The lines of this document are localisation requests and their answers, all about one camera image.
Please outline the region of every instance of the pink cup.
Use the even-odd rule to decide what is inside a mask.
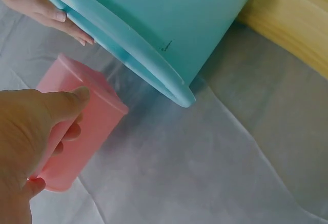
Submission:
[[[62,154],[51,157],[75,119],[57,124],[50,133],[42,161],[30,177],[43,178],[46,189],[50,191],[62,192],[71,187],[93,154],[128,112],[101,73],[63,54],[59,55],[37,89],[40,92],[71,91],[80,86],[88,87],[91,93],[79,124],[81,135],[77,140],[65,142]]]

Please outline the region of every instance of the white fabric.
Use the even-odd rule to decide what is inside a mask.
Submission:
[[[35,224],[328,223],[328,84],[281,48],[234,25],[183,109],[100,46],[0,4],[0,89],[35,87],[60,52],[130,113],[68,192],[31,201]]]

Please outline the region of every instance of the container rim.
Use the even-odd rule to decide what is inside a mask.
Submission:
[[[133,72],[182,107],[195,96],[172,66],[121,18],[96,0],[50,0]]]

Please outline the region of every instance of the human hand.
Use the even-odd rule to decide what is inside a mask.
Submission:
[[[29,201],[44,189],[45,182],[27,178],[40,162],[57,123],[78,117],[63,140],[79,136],[79,114],[89,98],[86,87],[70,93],[0,91],[0,223],[32,223]],[[60,143],[56,153],[63,146]]]
[[[74,37],[82,45],[93,44],[94,39],[58,10],[49,0],[2,0],[9,8],[18,11],[37,22],[58,29]]]

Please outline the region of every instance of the dark mark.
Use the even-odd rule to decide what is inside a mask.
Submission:
[[[172,43],[172,40],[168,43],[168,45],[165,48],[160,48],[160,50],[164,51],[164,52],[167,51],[169,46],[171,45],[171,43]]]

